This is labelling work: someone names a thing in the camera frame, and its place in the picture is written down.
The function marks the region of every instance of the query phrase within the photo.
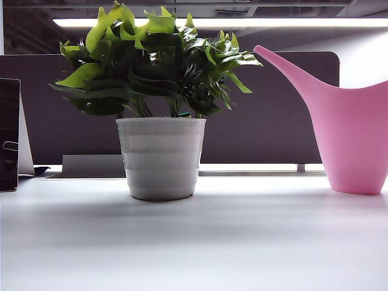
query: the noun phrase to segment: potted plant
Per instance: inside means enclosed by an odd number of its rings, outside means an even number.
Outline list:
[[[85,43],[60,43],[74,72],[52,87],[72,93],[65,99],[83,113],[117,116],[132,196],[184,198],[192,195],[198,176],[202,117],[220,111],[217,100],[231,109],[226,78],[251,93],[234,68],[261,64],[239,51],[234,34],[221,31],[214,40],[199,38],[190,14],[183,27],[164,7],[161,15],[144,14],[148,22],[137,26],[124,4],[115,1],[108,14],[100,7]],[[169,117],[153,116],[149,96],[165,99]],[[181,113],[183,104],[193,113]],[[125,110],[135,117],[123,118]]]

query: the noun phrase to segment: pink watering can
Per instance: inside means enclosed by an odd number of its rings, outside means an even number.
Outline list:
[[[388,81],[342,89],[260,45],[254,51],[278,68],[306,103],[332,189],[380,193],[388,174]]]

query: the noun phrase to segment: ceiling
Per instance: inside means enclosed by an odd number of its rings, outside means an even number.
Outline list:
[[[158,11],[160,5],[178,16],[190,12],[194,18],[295,18],[295,17],[388,17],[387,0],[123,0],[136,17],[144,9]],[[112,1],[103,0],[3,0],[4,45],[6,54],[57,53],[58,42],[84,38],[87,30],[61,28],[55,18],[95,18],[98,7],[108,10]],[[246,28],[235,32],[239,39],[254,34],[261,44],[271,49],[284,49],[306,42],[335,38],[360,29]],[[213,31],[200,31],[202,36],[215,36]]]

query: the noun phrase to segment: plant stem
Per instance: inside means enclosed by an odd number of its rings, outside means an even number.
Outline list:
[[[136,117],[139,117],[140,114],[140,111],[137,111],[135,109],[133,109],[132,107],[130,107],[129,105],[127,104],[122,104],[122,106],[124,106],[126,109],[129,109]]]
[[[169,101],[171,117],[179,117],[176,110],[176,101]]]
[[[182,107],[182,101],[183,101],[183,98],[180,97],[178,100],[176,100],[176,111],[179,113],[181,107]]]
[[[147,117],[147,115],[144,113],[141,101],[136,102],[136,109],[138,111],[139,117]]]
[[[153,117],[151,110],[148,108],[148,106],[147,106],[146,102],[144,102],[143,98],[141,98],[141,104],[142,104],[142,106],[147,114],[147,117]]]

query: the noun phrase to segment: watering can spout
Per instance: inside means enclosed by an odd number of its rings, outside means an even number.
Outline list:
[[[316,79],[298,66],[260,45],[257,45],[253,50],[281,71],[297,89],[306,103],[309,103],[309,98],[314,96],[314,91],[330,87],[330,85]]]

